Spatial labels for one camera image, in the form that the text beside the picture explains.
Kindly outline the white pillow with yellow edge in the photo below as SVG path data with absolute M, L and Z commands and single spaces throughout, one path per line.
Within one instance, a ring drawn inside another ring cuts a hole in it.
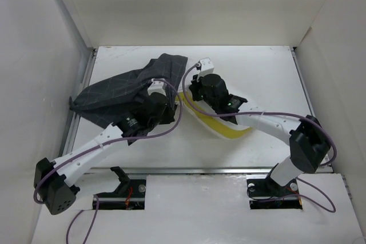
M 183 85 L 180 84 L 178 87 L 178 92 L 181 96 L 184 109 L 211 133 L 220 138 L 239 139 L 242 138 L 244 135 L 249 134 L 253 130 L 252 127 L 232 124 L 231 122 L 225 121 L 221 118 L 210 117 L 199 113 L 188 103 L 187 99 L 184 96 L 182 87 Z

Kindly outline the dark grey checked pillowcase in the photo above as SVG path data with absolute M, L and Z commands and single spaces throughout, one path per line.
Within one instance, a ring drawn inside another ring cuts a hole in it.
M 156 104 L 177 108 L 176 94 L 186 70 L 187 57 L 161 54 L 136 70 L 115 75 L 83 89 L 69 108 L 93 124 L 117 126 L 123 137 L 146 136 L 156 125 Z M 153 80 L 166 84 L 166 96 L 147 89 Z

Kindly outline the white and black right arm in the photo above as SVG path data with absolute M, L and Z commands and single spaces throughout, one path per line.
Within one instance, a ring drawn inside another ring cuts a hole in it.
M 250 99 L 231 94 L 217 74 L 182 80 L 185 106 L 208 130 L 227 139 L 241 138 L 255 129 L 284 142 L 288 156 L 275 164 L 264 179 L 251 185 L 258 196 L 280 194 L 299 175 L 314 174 L 334 147 L 317 118 L 267 112 Z

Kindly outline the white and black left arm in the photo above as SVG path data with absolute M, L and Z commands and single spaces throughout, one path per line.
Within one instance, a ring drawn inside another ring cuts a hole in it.
M 175 117 L 177 108 L 182 108 L 182 99 L 175 96 L 170 104 L 161 93 L 148 95 L 136 111 L 124 112 L 91 141 L 52 161 L 43 158 L 36 164 L 33 200 L 45 205 L 49 213 L 63 213 L 78 199 L 87 195 L 113 195 L 120 197 L 130 187 L 130 178 L 119 166 L 113 166 L 101 178 L 89 170 L 112 154 L 112 146 L 124 142 L 127 146 L 135 141 L 154 139 L 172 132 L 152 135 L 159 126 L 173 123 L 178 126 L 180 117 Z

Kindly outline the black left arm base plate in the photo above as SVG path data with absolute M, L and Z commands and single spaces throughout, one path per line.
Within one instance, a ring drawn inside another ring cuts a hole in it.
M 144 210 L 146 178 L 129 177 L 120 167 L 110 170 L 118 177 L 119 184 L 111 192 L 97 194 L 99 210 Z

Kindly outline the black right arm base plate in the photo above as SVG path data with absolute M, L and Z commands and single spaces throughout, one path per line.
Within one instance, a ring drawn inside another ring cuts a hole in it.
M 298 194 L 299 188 L 296 179 L 292 179 L 285 186 L 271 186 L 264 178 L 247 180 L 247 196 L 251 210 L 302 210 Z

